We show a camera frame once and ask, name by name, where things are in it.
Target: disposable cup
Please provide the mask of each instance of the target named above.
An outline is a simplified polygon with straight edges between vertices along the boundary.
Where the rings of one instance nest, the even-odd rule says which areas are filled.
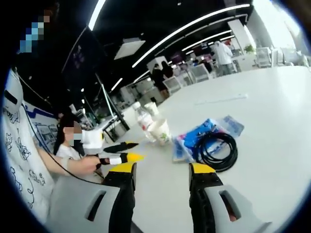
[[[164,145],[171,140],[171,133],[166,119],[154,121],[147,130],[160,145]]]
[[[156,106],[156,103],[150,102],[145,105],[145,108],[150,112],[151,115],[155,116],[159,114],[159,110]]]

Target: coiled cable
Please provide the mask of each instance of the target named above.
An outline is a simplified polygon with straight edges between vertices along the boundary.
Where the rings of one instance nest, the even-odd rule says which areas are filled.
[[[217,172],[223,172],[230,169],[238,158],[238,148],[235,139],[227,133],[208,132],[202,136],[194,148],[193,156],[198,163],[206,164]],[[207,151],[206,145],[210,140],[222,140],[230,147],[230,153],[223,159],[217,159]]]

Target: potted plant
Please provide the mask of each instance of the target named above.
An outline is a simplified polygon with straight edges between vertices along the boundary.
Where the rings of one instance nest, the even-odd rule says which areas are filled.
[[[244,51],[246,51],[247,53],[254,53],[255,49],[252,45],[247,45],[245,46]]]

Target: person in white coat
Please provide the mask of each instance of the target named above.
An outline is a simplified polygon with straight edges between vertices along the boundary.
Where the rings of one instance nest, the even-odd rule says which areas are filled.
[[[220,76],[231,74],[233,70],[231,57],[233,54],[230,48],[224,43],[216,41],[214,50],[219,64]]]

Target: black ceiling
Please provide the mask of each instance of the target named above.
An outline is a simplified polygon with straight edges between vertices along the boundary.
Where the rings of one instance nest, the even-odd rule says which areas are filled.
[[[158,52],[182,36],[219,19],[252,12],[251,6],[205,19],[171,38],[132,68],[133,63],[154,44],[185,24],[210,12],[251,3],[252,0],[182,0],[180,6],[177,2],[178,0],[106,0],[93,33],[107,53],[105,64],[101,64],[97,71],[107,91],[110,91],[119,78],[123,78],[119,87],[133,82],[147,70],[146,64]],[[42,97],[49,97],[55,107],[68,106],[68,102],[72,101],[73,96],[66,91],[67,86],[60,73],[72,45],[88,24],[96,3],[97,0],[59,0],[58,19],[45,28],[44,40],[38,42],[32,54],[19,55],[21,77]],[[245,17],[239,19],[245,23]],[[169,60],[170,56],[184,47],[228,29],[225,22],[204,28],[178,41],[159,55],[164,55]],[[114,61],[122,40],[133,37],[146,42],[134,55]],[[95,84],[95,76],[92,75],[87,80],[90,82],[87,84],[87,95],[93,99],[99,86]],[[24,87],[24,96],[29,102],[44,108],[42,101],[27,87]]]

